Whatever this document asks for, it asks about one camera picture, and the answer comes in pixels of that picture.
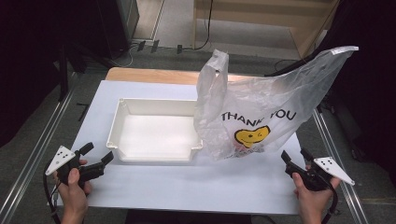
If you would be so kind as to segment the dark curtain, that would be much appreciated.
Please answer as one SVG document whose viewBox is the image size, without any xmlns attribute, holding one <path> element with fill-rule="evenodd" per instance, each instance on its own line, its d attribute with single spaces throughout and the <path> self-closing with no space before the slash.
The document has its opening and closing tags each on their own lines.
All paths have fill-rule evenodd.
<svg viewBox="0 0 396 224">
<path fill-rule="evenodd" d="M 396 0 L 340 0 L 319 49 L 357 46 L 332 89 L 348 140 L 396 187 Z"/>
<path fill-rule="evenodd" d="M 72 26 L 88 0 L 0 0 L 0 147 L 64 76 L 65 57 L 79 72 L 85 62 Z"/>
</svg>

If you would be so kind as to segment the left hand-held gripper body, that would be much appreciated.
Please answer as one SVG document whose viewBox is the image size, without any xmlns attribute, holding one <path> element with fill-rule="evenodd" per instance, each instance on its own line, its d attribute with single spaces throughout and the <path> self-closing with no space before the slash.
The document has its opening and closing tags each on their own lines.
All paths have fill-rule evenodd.
<svg viewBox="0 0 396 224">
<path fill-rule="evenodd" d="M 103 165 L 101 161 L 84 166 L 80 164 L 80 156 L 79 150 L 71 151 L 64 146 L 60 146 L 55 156 L 50 161 L 45 175 L 51 175 L 57 172 L 59 180 L 67 185 L 70 170 L 72 168 L 77 168 L 80 173 L 78 184 L 83 188 L 86 181 L 98 178 L 104 174 L 106 166 Z"/>
</svg>

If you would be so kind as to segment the translucent smiley plastic bag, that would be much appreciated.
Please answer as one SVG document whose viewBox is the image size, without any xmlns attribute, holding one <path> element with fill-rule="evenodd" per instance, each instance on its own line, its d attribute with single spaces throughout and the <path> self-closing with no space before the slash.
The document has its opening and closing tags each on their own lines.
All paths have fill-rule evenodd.
<svg viewBox="0 0 396 224">
<path fill-rule="evenodd" d="M 346 60 L 345 46 L 280 76 L 228 79 L 229 55 L 215 50 L 196 86 L 194 128 L 215 160 L 279 150 L 313 114 Z"/>
</svg>

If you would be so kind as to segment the white table mat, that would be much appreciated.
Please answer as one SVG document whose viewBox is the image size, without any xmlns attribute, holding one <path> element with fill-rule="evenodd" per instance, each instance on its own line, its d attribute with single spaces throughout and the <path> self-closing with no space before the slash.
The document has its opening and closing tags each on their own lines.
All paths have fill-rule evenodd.
<svg viewBox="0 0 396 224">
<path fill-rule="evenodd" d="M 108 81 L 100 83 L 78 132 L 74 149 L 94 144 L 85 159 L 97 162 L 120 98 L 196 98 L 193 85 Z M 243 214 L 294 215 L 298 201 L 279 152 L 214 161 L 201 151 L 189 163 L 128 164 L 114 159 L 92 181 L 90 206 Z"/>
</svg>

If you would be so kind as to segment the metal floor rail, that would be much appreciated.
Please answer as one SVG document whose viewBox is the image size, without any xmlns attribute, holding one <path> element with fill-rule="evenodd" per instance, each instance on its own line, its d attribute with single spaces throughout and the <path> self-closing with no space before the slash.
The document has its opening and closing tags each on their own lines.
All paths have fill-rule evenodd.
<svg viewBox="0 0 396 224">
<path fill-rule="evenodd" d="M 322 141 L 324 143 L 324 146 L 326 147 L 328 155 L 331 156 L 345 171 L 346 170 L 345 165 L 343 164 L 341 157 L 337 151 L 336 145 L 332 140 L 332 136 L 327 127 L 325 119 L 323 118 L 322 113 L 317 108 L 314 110 L 313 118 L 315 120 L 315 123 L 317 124 L 318 131 L 321 135 Z M 363 211 L 360 197 L 358 196 L 355 188 L 350 184 L 346 183 L 345 181 L 343 181 L 341 183 L 341 190 L 344 193 L 344 196 L 346 198 L 346 203 L 349 207 L 349 211 L 354 219 L 355 224 L 369 224 L 367 216 Z"/>
<path fill-rule="evenodd" d="M 61 117 L 64 114 L 64 111 L 68 107 L 68 104 L 73 96 L 74 91 L 70 90 L 64 97 L 64 99 L 57 103 L 54 111 L 52 112 L 49 121 L 47 122 L 44 130 L 40 134 L 37 142 L 35 143 L 35 147 L 31 152 L 27 162 L 24 164 L 21 172 L 12 185 L 5 202 L 0 208 L 0 224 L 9 224 L 12 219 L 15 210 L 17 209 L 21 198 L 23 197 L 24 192 L 27 190 L 27 187 L 33 178 L 33 174 L 37 169 L 38 164 L 40 163 L 44 153 L 46 152 L 46 148 L 50 142 L 51 137 L 53 136 Z"/>
</svg>

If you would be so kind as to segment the light wooden shelf unit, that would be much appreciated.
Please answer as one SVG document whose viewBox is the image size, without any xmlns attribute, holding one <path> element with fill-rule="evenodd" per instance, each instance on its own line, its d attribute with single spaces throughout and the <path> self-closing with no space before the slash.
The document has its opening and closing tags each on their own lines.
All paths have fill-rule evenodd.
<svg viewBox="0 0 396 224">
<path fill-rule="evenodd" d="M 198 19 L 235 21 L 290 28 L 301 58 L 330 28 L 341 0 L 193 0 L 192 46 Z"/>
</svg>

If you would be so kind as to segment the black upright stand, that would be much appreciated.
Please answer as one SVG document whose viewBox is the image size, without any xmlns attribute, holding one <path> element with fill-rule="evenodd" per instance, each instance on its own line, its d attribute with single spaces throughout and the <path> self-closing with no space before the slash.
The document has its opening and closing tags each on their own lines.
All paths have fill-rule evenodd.
<svg viewBox="0 0 396 224">
<path fill-rule="evenodd" d="M 67 59 L 65 45 L 61 45 L 59 54 L 59 71 L 60 71 L 60 96 L 61 102 L 68 93 L 68 74 L 67 74 Z"/>
</svg>

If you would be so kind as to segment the person's right hand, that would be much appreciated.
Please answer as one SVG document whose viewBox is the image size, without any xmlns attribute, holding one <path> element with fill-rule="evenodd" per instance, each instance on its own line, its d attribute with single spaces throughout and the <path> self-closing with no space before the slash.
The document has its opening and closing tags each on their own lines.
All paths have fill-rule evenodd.
<svg viewBox="0 0 396 224">
<path fill-rule="evenodd" d="M 330 189 L 322 191 L 311 191 L 307 189 L 298 173 L 293 173 L 292 179 L 295 185 L 294 194 L 299 202 L 300 217 L 321 217 L 322 212 L 332 197 L 332 191 Z"/>
</svg>

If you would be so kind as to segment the person's left hand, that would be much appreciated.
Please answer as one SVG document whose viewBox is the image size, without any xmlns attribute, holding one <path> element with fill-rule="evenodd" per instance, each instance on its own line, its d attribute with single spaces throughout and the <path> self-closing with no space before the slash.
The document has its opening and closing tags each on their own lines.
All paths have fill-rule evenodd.
<svg viewBox="0 0 396 224">
<path fill-rule="evenodd" d="M 68 174 L 68 184 L 60 184 L 58 190 L 64 203 L 64 214 L 82 214 L 88 211 L 87 196 L 92 192 L 92 184 L 86 182 L 82 189 L 78 184 L 80 173 L 77 168 L 72 168 Z"/>
</svg>

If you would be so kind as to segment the white plastic bin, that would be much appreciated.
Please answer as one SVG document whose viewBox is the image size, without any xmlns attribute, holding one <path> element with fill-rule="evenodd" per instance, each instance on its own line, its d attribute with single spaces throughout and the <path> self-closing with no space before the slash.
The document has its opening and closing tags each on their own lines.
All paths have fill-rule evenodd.
<svg viewBox="0 0 396 224">
<path fill-rule="evenodd" d="M 188 162 L 203 148 L 194 100 L 121 98 L 106 147 L 121 161 Z"/>
</svg>

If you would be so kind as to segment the wooden table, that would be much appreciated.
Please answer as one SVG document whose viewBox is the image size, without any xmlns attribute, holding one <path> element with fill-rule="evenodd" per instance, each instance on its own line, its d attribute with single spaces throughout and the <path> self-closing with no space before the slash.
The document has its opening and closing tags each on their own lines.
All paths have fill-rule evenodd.
<svg viewBox="0 0 396 224">
<path fill-rule="evenodd" d="M 199 74 L 199 71 L 113 67 L 108 70 L 106 80 L 162 86 L 194 87 L 198 82 Z"/>
</svg>

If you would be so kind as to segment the person's dark clothing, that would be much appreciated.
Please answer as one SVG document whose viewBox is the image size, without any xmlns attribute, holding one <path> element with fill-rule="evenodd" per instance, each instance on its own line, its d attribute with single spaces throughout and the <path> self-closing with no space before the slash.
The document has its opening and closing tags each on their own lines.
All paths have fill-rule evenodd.
<svg viewBox="0 0 396 224">
<path fill-rule="evenodd" d="M 125 224 L 251 224 L 251 216 L 131 209 Z"/>
</svg>

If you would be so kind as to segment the dark cabinet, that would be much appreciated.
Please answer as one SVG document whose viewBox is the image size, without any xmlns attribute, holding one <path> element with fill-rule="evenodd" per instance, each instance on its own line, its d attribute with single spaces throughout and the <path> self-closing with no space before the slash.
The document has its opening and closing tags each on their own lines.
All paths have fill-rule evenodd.
<svg viewBox="0 0 396 224">
<path fill-rule="evenodd" d="M 134 37 L 140 15 L 136 0 L 95 0 L 99 10 L 104 53 L 116 59 L 126 51 Z"/>
</svg>

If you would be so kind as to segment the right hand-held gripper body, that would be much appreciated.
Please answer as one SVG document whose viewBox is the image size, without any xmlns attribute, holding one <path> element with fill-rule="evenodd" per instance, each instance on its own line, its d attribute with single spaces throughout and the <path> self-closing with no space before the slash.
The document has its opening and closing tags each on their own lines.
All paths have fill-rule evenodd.
<svg viewBox="0 0 396 224">
<path fill-rule="evenodd" d="M 341 166 L 332 158 L 316 158 L 313 160 L 313 166 L 308 170 L 304 170 L 294 162 L 286 164 L 285 172 L 288 175 L 298 173 L 307 189 L 312 191 L 321 191 L 329 187 L 330 180 L 337 177 L 347 182 L 351 186 L 355 185 L 355 181 L 341 168 Z"/>
</svg>

